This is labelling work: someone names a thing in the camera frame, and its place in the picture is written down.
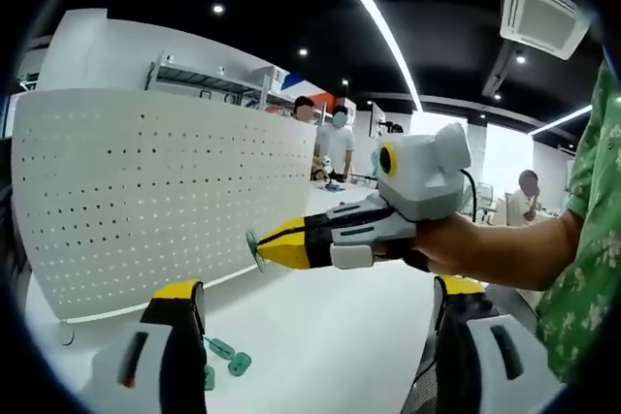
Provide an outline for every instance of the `light fixture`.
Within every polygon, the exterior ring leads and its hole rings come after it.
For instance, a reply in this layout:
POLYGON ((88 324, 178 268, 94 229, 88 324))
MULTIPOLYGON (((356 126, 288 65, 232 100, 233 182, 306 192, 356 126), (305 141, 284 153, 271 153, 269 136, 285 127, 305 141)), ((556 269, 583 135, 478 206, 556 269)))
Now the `light fixture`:
POLYGON ((212 12, 214 12, 216 15, 222 15, 224 13, 224 6, 222 4, 213 4, 212 12))
POLYGON ((588 113, 589 111, 591 111, 591 109, 593 108, 593 106, 586 106, 583 107, 582 109, 580 109, 579 111, 575 111, 573 113, 570 113, 569 115, 565 115, 562 118, 559 118, 558 120, 554 120, 552 123, 548 123, 547 125, 543 125, 542 127, 538 128, 537 130, 533 130, 531 131, 528 136, 534 136, 534 135, 538 135, 539 133, 545 131, 545 130, 549 130, 550 128, 554 128, 555 126, 559 126, 563 123, 565 123, 566 121, 570 121, 573 120, 574 118, 581 116, 585 113, 588 113))
POLYGON ((418 111, 423 111, 423 106, 420 102, 420 98, 418 97, 418 92, 416 91, 414 80, 412 79, 411 74, 409 73, 408 63, 406 62, 404 55, 401 53, 401 50, 399 49, 399 45, 397 44, 397 40, 395 40, 395 37, 393 36, 392 31, 390 31, 390 28, 388 27, 388 23, 386 22, 381 12, 379 11, 379 8, 377 7, 375 0, 360 0, 360 2, 365 7, 365 9, 367 10, 369 15, 375 22, 377 29, 383 36, 384 41, 386 41, 388 48, 390 48, 390 51, 395 57, 397 65, 399 66, 399 69, 401 70, 401 74, 404 77, 406 86, 408 87, 409 94, 411 96, 412 101, 414 101, 414 105, 416 106, 416 109, 418 111))

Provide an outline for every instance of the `white shirt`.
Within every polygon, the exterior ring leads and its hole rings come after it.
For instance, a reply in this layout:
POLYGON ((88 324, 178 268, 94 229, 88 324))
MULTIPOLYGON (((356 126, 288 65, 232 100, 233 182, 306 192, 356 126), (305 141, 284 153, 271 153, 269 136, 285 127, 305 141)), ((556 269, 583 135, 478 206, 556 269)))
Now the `white shirt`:
POLYGON ((319 157, 328 156, 336 174, 344 175, 345 155, 353 150, 353 132, 348 126, 337 128, 332 123, 321 125, 317 129, 316 144, 319 157))
POLYGON ((507 220, 509 227, 522 227, 529 222, 524 214, 531 209, 532 200, 521 189, 518 189, 508 199, 507 220))

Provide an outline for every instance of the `white table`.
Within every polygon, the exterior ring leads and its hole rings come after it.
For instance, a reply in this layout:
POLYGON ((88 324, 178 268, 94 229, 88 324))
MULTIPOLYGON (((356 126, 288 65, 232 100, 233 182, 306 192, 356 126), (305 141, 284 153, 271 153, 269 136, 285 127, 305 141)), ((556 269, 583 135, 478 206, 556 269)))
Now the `white table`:
MULTIPOLYGON (((318 184, 310 188, 307 214, 373 191, 347 185, 332 193, 318 184)), ((95 353, 142 312, 79 324, 74 344, 51 344, 46 328, 55 318, 33 282, 27 320, 56 373, 77 391, 90 377, 95 353)), ((206 392, 210 414, 397 414, 429 330, 433 278, 402 261, 354 271, 270 264, 266 273, 251 271, 208 288, 205 298, 207 335, 253 360, 236 378, 225 361, 208 355, 215 368, 215 390, 206 392)))

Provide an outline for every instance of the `ceiling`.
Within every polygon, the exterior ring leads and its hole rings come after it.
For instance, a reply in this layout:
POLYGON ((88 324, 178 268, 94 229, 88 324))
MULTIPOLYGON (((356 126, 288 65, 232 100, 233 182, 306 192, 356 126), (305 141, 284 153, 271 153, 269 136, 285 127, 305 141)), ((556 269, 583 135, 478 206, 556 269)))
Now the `ceiling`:
MULTIPOLYGON (((590 100, 602 48, 594 29, 570 60, 519 46, 527 64, 509 64, 503 100, 483 96, 485 83, 504 46, 500 36, 502 0, 376 0, 400 45, 420 95, 440 96, 501 108, 551 121, 590 100)), ((67 9, 105 7, 109 17, 176 28, 242 49, 298 73, 308 81, 364 106, 368 93, 407 93, 395 60, 358 0, 63 0, 47 32, 67 9), (217 17, 210 6, 220 2, 217 17), (309 56, 297 54, 308 48, 309 56), (342 78, 349 87, 342 86, 342 78)), ((505 47, 517 50, 513 44, 505 47)), ((374 98, 385 111, 409 112, 412 102, 374 98)), ((443 104, 427 110, 491 121, 520 130, 532 122, 443 104)), ((577 138, 588 116, 564 126, 577 138)), ((556 145, 571 141, 551 132, 538 136, 556 145)))

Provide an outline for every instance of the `white pegboard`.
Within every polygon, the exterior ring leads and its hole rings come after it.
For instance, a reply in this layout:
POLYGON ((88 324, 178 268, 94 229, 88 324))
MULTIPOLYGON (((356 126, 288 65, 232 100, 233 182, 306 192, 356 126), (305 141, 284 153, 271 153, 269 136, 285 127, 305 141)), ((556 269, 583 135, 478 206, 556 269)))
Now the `white pegboard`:
POLYGON ((245 229, 302 215, 315 128, 157 92, 22 96, 12 154, 16 216, 55 314, 147 302, 167 282, 253 264, 245 229))

